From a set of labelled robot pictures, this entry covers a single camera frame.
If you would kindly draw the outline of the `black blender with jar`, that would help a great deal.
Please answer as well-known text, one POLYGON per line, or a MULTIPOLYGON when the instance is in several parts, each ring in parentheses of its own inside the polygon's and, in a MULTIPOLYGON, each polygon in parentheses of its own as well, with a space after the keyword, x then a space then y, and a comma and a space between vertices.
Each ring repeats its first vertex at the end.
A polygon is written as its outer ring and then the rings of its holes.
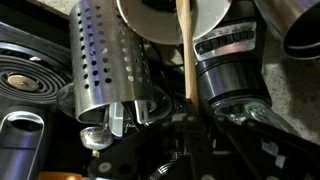
POLYGON ((255 120, 297 131, 272 110, 262 76, 266 24, 253 0, 233 0, 222 21, 194 41, 200 104, 207 113, 241 125, 255 120))

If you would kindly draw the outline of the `wooden cooking stick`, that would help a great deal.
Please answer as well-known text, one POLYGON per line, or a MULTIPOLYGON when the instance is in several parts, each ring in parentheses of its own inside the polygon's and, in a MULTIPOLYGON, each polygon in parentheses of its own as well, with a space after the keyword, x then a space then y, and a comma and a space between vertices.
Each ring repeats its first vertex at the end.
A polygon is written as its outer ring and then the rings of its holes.
POLYGON ((183 37, 185 97, 198 110, 199 100, 196 82, 194 54, 192 50, 192 20, 189 0, 176 0, 178 21, 183 37))

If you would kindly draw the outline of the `steel travel tumbler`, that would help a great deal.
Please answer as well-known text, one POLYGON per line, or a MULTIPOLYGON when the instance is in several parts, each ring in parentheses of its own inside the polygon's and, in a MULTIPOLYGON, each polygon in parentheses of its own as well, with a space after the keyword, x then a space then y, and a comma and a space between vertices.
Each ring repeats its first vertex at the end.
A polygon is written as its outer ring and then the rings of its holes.
POLYGON ((320 0, 254 0, 284 52, 297 60, 320 58, 320 0))

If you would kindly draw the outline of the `white bowl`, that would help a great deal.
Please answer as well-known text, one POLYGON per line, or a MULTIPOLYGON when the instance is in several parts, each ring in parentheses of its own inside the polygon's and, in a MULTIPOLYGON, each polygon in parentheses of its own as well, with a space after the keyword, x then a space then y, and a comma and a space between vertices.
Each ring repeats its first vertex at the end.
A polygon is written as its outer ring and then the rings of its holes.
MULTIPOLYGON (((213 30, 228 12, 233 0, 189 0, 193 39, 213 30)), ((164 44, 182 44, 182 31, 176 12, 156 10, 143 0, 116 0, 119 12, 127 25, 139 36, 164 44)))

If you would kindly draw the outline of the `perforated steel utensil holder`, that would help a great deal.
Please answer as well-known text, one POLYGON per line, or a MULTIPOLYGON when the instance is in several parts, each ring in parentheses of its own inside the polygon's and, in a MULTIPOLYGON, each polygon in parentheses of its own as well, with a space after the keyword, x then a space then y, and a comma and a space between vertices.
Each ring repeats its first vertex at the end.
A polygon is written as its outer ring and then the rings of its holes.
POLYGON ((111 103, 153 99, 142 38, 124 22, 116 0, 80 0, 69 26, 78 121, 98 124, 111 103))

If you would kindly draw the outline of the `steel ladle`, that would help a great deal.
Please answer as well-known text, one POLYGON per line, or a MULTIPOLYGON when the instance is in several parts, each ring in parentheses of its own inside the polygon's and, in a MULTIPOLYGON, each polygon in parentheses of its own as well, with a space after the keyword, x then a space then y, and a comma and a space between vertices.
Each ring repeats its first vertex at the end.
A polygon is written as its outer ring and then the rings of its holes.
POLYGON ((108 148, 112 144, 114 137, 109 129, 109 108, 106 108, 103 114, 102 124, 81 130, 80 139, 84 147, 96 151, 108 148))

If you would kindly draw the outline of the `black electric stove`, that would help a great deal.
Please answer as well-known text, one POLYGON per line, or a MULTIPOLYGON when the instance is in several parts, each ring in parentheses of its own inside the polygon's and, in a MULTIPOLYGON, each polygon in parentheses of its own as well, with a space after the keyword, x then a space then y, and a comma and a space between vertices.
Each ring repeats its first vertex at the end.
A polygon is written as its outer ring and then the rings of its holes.
POLYGON ((0 23, 0 95, 8 103, 54 106, 70 81, 68 48, 0 23))

